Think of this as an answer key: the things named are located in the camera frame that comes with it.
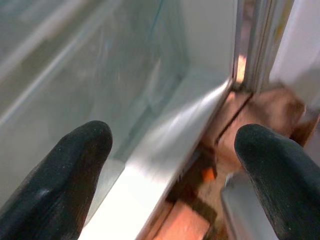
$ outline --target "glass panel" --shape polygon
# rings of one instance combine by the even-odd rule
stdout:
[[[18,41],[23,34],[31,34],[32,26],[43,21],[49,10],[72,0],[4,1],[0,11],[13,2],[17,2],[16,11],[23,9],[29,16],[31,25],[22,27],[24,32],[18,25],[10,26]],[[35,9],[48,4],[47,12],[29,7],[29,13],[24,2],[36,2]],[[93,214],[186,74],[188,59],[177,0],[95,2],[90,14],[75,14],[72,24],[35,46],[24,60],[28,67],[17,67],[0,89],[12,90],[13,83],[20,88],[15,92],[19,104],[2,95],[7,105],[2,106],[0,119],[0,206],[62,136],[87,121],[101,120],[110,125],[114,144],[99,179],[89,213]],[[0,61],[7,56],[4,52]]]

